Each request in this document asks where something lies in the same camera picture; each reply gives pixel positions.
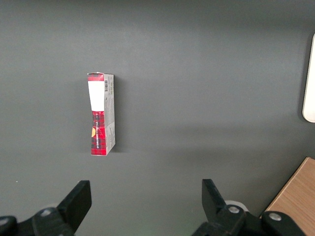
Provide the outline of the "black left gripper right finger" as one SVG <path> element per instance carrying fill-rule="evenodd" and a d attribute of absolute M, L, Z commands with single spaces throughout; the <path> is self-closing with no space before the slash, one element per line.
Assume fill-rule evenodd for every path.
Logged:
<path fill-rule="evenodd" d="M 211 179 L 202 180 L 202 206 L 207 221 L 194 236 L 303 236 L 304 232 L 285 213 L 266 211 L 253 216 L 240 206 L 227 204 Z"/>

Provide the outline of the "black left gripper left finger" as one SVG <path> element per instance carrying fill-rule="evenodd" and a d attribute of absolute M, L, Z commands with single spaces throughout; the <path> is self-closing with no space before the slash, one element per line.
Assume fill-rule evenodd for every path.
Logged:
<path fill-rule="evenodd" d="M 79 181 L 56 206 L 39 210 L 29 219 L 18 222 L 12 215 L 0 217 L 2 236 L 73 236 L 92 205 L 91 185 Z"/>

